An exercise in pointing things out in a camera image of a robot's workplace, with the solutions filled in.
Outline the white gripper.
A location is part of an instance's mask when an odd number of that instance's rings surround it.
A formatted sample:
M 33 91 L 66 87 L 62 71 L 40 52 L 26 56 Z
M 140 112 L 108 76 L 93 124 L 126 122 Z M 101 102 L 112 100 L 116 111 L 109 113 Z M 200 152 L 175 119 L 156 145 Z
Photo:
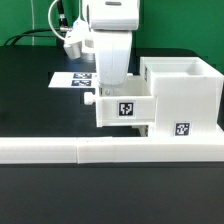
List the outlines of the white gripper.
M 129 31 L 95 31 L 93 35 L 97 80 L 103 95 L 114 95 L 112 87 L 122 86 L 126 80 L 132 45 Z

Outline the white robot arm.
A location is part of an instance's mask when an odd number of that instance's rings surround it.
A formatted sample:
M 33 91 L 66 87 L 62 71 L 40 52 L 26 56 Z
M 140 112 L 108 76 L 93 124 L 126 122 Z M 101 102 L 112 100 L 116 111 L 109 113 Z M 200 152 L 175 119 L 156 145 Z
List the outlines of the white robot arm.
M 66 33 L 64 49 L 72 60 L 81 56 L 84 47 L 92 49 L 101 94 L 113 96 L 128 74 L 140 0 L 87 0 L 83 6 L 83 19 Z

